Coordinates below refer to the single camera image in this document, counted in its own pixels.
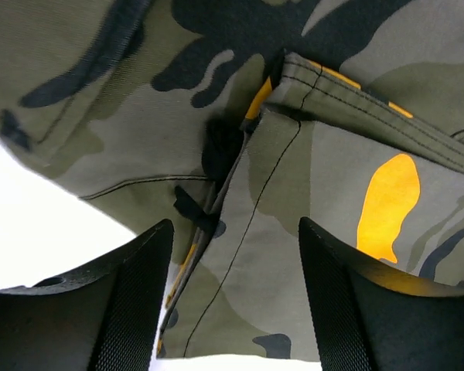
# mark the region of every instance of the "orange patch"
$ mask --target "orange patch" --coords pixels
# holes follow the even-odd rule
[[[357,249],[375,259],[397,263],[393,245],[421,192],[411,156],[399,154],[374,173],[357,227]]]

